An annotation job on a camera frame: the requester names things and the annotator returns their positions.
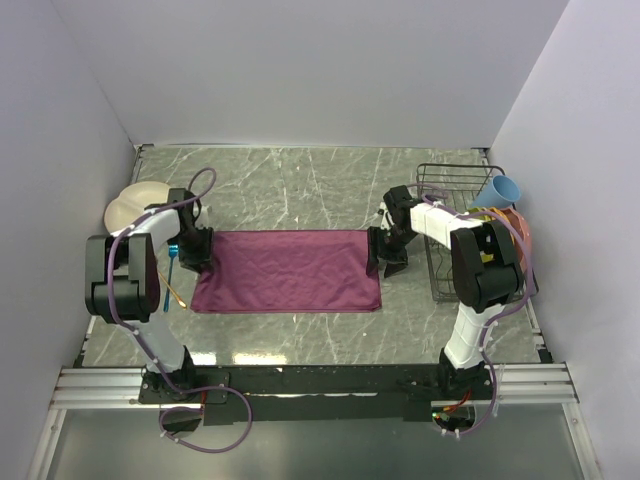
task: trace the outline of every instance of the metal frame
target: metal frame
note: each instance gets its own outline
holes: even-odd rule
[[[577,403],[564,403],[562,408],[567,419],[573,447],[576,450],[580,468],[582,468],[582,476],[585,480],[602,480],[604,477],[600,471],[600,465],[598,464],[596,452],[593,449],[580,406]]]
[[[602,474],[582,418],[578,397],[564,363],[498,365],[498,399],[504,405],[561,404],[587,480],[600,480]],[[142,387],[142,368],[67,368],[60,372],[49,414],[29,480],[46,479],[68,410],[130,410],[170,408],[176,405],[142,405],[138,402]],[[433,407],[454,402],[434,401]],[[471,402],[486,405],[488,401]]]
[[[66,414],[66,409],[49,410],[36,453],[33,456],[31,467],[27,474],[28,480],[46,480],[49,475],[49,469],[51,468],[51,462],[58,445]]]

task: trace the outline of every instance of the wire dish rack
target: wire dish rack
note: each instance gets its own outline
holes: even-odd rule
[[[458,212],[466,212],[478,193],[494,175],[504,175],[504,170],[494,165],[457,165],[441,163],[421,163],[416,171],[416,182],[428,183],[447,193],[441,200]],[[418,193],[440,193],[429,188],[418,187]],[[424,246],[427,252],[431,293],[435,302],[457,302],[453,287],[451,252],[437,241],[425,236]],[[538,293],[538,284],[534,274],[534,295]],[[514,295],[513,301],[522,298],[522,291]]]

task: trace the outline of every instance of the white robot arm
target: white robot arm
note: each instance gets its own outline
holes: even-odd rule
[[[187,198],[193,198],[188,190],[171,189],[167,204]],[[124,237],[126,247],[118,249],[116,259],[118,265],[126,265],[126,271],[114,272],[113,282],[119,315],[133,328],[118,325],[108,304],[107,256],[120,232],[94,236],[87,241],[85,303],[89,312],[101,315],[108,323],[116,323],[116,327],[125,332],[136,347],[139,344],[135,337],[143,339],[149,351],[154,353],[156,362],[160,362],[169,374],[180,372],[190,358],[184,345],[171,333],[164,316],[157,313],[160,285],[155,258],[163,245],[174,243],[180,246],[179,260],[183,267],[198,273],[212,268],[213,231],[211,228],[196,228],[197,218],[194,204],[167,209],[150,216]],[[147,370],[159,373],[154,358],[141,351],[146,357]]]
[[[523,283],[509,232],[499,222],[461,219],[460,214],[414,199],[406,186],[389,190],[379,213],[381,227],[369,228],[370,273],[378,259],[387,261],[385,278],[406,268],[405,247],[418,234],[452,250],[460,306],[444,355],[456,370],[477,366],[483,361],[480,337],[487,320],[504,310]],[[490,262],[483,262],[483,252],[492,254]]]

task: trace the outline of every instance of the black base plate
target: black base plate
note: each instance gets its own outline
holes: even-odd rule
[[[488,372],[481,368],[472,383],[463,382],[443,392],[438,364],[409,365],[282,365],[196,366],[195,387],[225,385],[249,400],[255,421],[402,418],[431,421],[431,402],[459,400],[472,389],[473,400],[491,398],[492,386],[484,385]],[[177,403],[162,388],[143,388],[140,403]],[[195,395],[178,403],[200,404]],[[204,425],[245,421],[240,398],[226,392],[209,392]]]

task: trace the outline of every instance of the white wall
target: white wall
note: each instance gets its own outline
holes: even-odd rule
[[[134,143],[487,147],[567,0],[53,0]]]
[[[606,478],[640,475],[640,3],[572,0],[491,149],[522,185],[540,322]]]
[[[0,3],[0,477],[22,478],[77,354],[84,242],[133,147],[47,0]]]

